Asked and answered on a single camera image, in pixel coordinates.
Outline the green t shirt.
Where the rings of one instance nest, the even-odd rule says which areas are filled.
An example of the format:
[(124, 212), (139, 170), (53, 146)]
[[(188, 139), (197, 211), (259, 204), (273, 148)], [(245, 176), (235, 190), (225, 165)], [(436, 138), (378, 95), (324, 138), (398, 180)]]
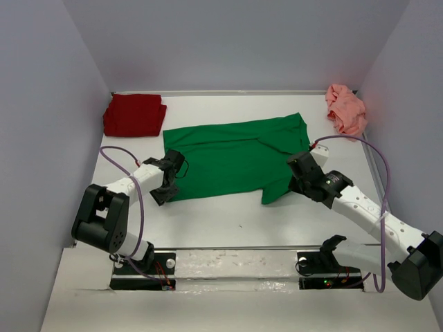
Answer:
[(299, 113), (266, 120), (209, 124), (164, 131), (165, 150), (187, 165), (175, 201), (261, 191), (263, 205), (288, 193), (287, 159), (307, 151), (307, 124)]

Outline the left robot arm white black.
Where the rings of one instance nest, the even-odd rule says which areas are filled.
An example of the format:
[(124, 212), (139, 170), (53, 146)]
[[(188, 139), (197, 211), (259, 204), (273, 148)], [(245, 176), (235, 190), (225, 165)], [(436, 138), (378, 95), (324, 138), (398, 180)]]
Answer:
[[(115, 262), (126, 261), (136, 272), (146, 273), (154, 263), (154, 245), (143, 240), (145, 212), (143, 197), (149, 194), (159, 206), (178, 193), (177, 174), (188, 162), (169, 149), (162, 159), (148, 158), (125, 177), (105, 186), (85, 189), (71, 236), (79, 242), (110, 254)], [(128, 231), (129, 208), (138, 203), (141, 212), (139, 234)]]

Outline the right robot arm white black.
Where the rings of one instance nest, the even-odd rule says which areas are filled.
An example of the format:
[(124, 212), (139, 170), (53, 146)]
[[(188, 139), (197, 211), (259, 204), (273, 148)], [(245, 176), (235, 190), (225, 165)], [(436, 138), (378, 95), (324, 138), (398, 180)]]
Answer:
[(327, 271), (353, 267), (390, 280), (407, 297), (420, 301), (442, 278), (442, 234), (414, 228), (371, 201), (338, 171), (324, 173), (308, 151), (287, 159), (289, 189), (346, 217), (381, 244), (359, 244), (341, 235), (325, 240), (318, 262)]

